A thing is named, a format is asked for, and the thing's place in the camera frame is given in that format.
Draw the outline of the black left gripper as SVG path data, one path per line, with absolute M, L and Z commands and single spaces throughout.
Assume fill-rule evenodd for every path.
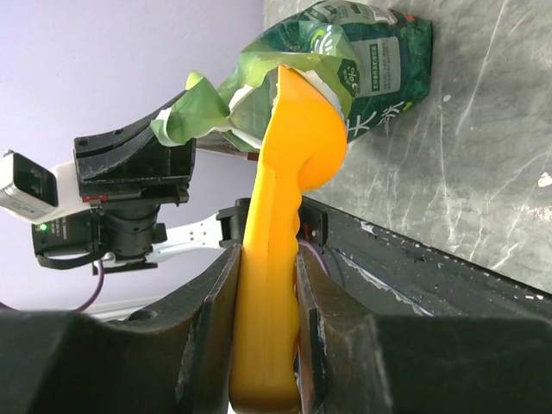
M 167 147 L 150 122 L 186 91 L 138 121 L 116 130 L 73 140 L 81 198 L 92 205 L 180 204 L 189 199 L 196 142 Z

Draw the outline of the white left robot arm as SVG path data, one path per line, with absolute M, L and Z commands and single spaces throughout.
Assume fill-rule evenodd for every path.
M 187 249 L 242 242 L 247 198 L 189 226 L 168 229 L 159 222 L 162 205 L 189 200 L 196 144 L 161 145 L 150 128 L 156 116 L 74 139 L 69 172 L 78 209 L 32 225 L 41 266 L 68 270 L 102 260 L 106 273 L 145 270 Z

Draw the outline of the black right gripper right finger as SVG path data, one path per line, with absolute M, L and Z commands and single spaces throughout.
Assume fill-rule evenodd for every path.
M 372 312 L 297 260 L 305 413 L 548 413 L 551 325 Z

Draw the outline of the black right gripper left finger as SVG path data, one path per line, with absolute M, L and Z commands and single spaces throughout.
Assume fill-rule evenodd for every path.
M 1 315 L 4 413 L 224 413 L 241 248 L 122 321 Z

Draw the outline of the yellow plastic litter scoop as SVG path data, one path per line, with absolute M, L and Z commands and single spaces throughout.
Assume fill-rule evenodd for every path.
M 248 209 L 235 301 L 229 399 L 237 413 L 296 413 L 298 209 L 347 148 L 342 116 L 302 74 L 280 66 Z

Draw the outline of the green cat litter bag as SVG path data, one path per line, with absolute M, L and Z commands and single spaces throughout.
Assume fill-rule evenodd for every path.
M 220 132 L 256 152 L 277 94 L 277 71 L 298 71 L 336 107 L 354 140 L 430 93 L 433 25 L 395 9 L 320 1 L 275 23 L 242 49 L 234 71 L 214 86 L 189 75 L 185 94 L 150 123 L 168 147 Z

